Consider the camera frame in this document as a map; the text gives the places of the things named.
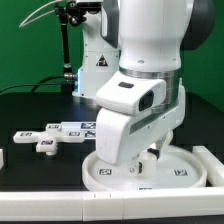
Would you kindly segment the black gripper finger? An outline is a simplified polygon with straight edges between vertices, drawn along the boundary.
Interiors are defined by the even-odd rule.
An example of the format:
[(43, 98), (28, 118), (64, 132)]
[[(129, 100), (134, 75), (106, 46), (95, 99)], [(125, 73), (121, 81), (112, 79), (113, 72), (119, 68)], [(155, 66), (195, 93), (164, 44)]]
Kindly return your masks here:
[(162, 148), (165, 145), (169, 145), (172, 139), (173, 139), (173, 132), (170, 131), (155, 143), (157, 157), (160, 156), (160, 152), (161, 152)]
[(128, 170), (131, 175), (140, 175), (142, 173), (143, 164), (138, 160), (133, 158), (128, 165)]

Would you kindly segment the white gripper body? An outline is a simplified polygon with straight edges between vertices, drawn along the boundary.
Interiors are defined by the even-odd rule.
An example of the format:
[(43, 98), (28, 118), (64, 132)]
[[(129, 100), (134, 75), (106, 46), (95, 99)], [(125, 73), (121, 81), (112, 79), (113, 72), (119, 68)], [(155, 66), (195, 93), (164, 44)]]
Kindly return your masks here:
[(184, 87), (178, 86), (177, 93), (171, 105), (163, 107), (162, 102), (137, 115), (102, 107), (96, 120), (98, 158), (112, 165), (122, 165), (178, 127), (185, 113)]

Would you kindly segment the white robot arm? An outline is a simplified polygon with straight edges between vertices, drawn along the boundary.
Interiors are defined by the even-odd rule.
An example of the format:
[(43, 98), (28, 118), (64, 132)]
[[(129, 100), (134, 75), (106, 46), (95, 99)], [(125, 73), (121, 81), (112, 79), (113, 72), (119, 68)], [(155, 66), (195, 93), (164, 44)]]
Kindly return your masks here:
[(105, 11), (112, 1), (118, 14), (103, 17), (103, 37), (121, 50), (119, 70), (96, 93), (96, 150), (84, 174), (101, 164), (143, 170), (138, 157), (161, 149), (184, 119), (180, 52), (201, 46), (215, 24), (213, 0), (105, 0)]

